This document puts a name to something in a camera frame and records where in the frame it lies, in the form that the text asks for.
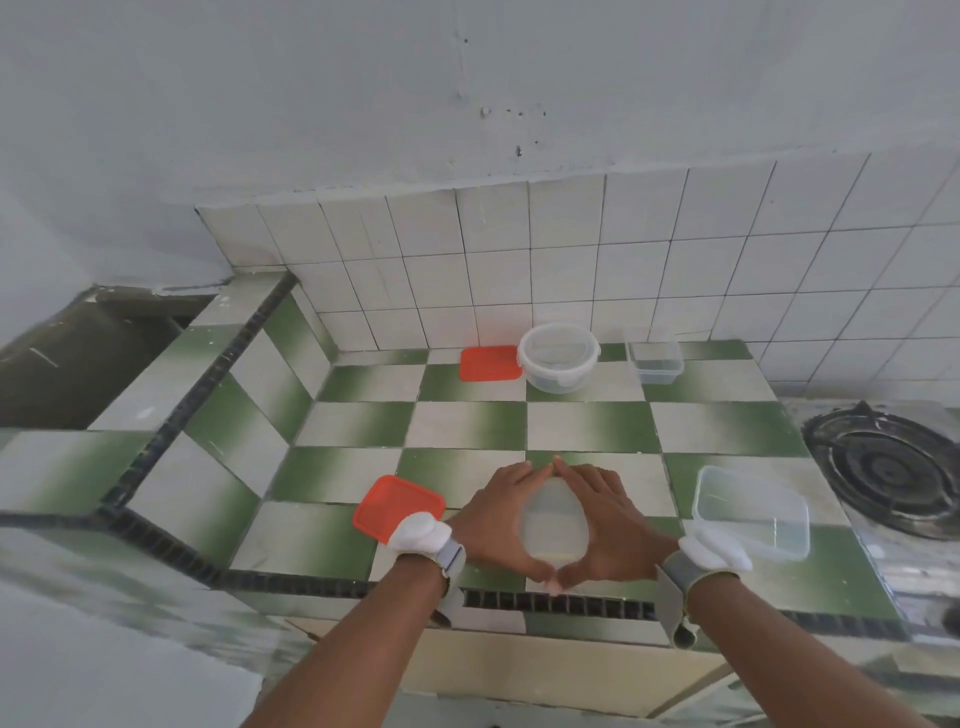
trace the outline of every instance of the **container lid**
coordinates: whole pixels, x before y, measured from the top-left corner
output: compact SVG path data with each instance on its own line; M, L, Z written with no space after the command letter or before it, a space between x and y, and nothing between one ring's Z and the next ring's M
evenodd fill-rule
M443 496L422 485L396 475L383 475L353 512L353 527L386 544L407 516L425 511L439 520L445 507Z
M516 347L470 347L460 353L462 381L505 381L522 374Z

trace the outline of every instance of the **hand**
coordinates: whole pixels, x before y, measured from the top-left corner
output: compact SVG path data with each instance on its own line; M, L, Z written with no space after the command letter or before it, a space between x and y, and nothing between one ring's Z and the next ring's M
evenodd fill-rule
M656 579L657 564L677 550L677 539L647 522L614 471L592 465L570 467L559 455L554 456L553 465L583 505L589 527L587 553L557 571L560 588L593 579Z
M520 540L523 505L552 474L553 465L534 470L529 462L500 468L447 521L468 562L503 567L535 581L553 578L554 568L527 553Z

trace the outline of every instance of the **clear plastic container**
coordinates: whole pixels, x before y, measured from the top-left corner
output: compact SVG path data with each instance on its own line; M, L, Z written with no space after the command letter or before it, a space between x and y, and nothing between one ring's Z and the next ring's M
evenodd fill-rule
M584 386L599 357L596 337L576 324L533 327L516 347L516 363L523 367L527 381L555 395Z
M623 329L627 360L641 384L671 384L684 371L676 337L664 328Z
M705 465L697 473L693 527L723 531L770 561L802 561L810 553L804 497L729 468Z

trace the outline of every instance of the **tiled countertop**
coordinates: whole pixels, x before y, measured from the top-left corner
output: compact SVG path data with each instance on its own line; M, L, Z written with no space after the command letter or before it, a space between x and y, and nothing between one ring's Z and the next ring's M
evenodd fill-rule
M343 354L313 405L231 564L234 570L375 581L393 561L355 531L353 509L384 473L462 507L501 465L571 463L617 470L637 507L681 535L706 464L774 473L810 506L806 561L759 561L744 581L777 608L812 619L897 620L898 613L810 458L800 434L738 341L682 344L686 369L641 386L622 345L605 345L590 383L548 395L523 379L463 382L459 350ZM513 573L469 567L461 586L539 590ZM577 594L652 601L654 584L593 582ZM244 595L267 614L337 618L351 599ZM493 609L465 610L472 629L627 643L664 643L655 622Z

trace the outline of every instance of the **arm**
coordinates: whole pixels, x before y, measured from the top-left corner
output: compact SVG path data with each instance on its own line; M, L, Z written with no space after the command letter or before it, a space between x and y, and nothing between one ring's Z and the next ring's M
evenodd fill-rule
M448 523L470 562L496 564L545 581L553 567L519 537L523 504L553 473L529 463L498 470ZM440 567L403 555L337 626L288 672L243 728L375 728L444 595Z
M649 525L620 477L592 465L554 467L584 506L586 555L557 572L554 590L587 579L653 579L679 548ZM777 728L932 728L730 574L708 576L688 596L691 619L727 658Z

